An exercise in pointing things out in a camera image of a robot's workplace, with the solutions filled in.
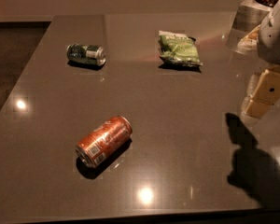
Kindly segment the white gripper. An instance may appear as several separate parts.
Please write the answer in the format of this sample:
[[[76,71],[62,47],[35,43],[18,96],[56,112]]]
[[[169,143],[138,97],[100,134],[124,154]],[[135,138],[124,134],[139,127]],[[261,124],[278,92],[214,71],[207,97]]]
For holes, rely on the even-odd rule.
[[[280,64],[280,0],[264,18],[240,42],[240,46],[255,47],[258,55],[268,63]],[[242,112],[254,119],[260,119],[280,99],[280,66],[270,66],[261,73],[251,76]]]

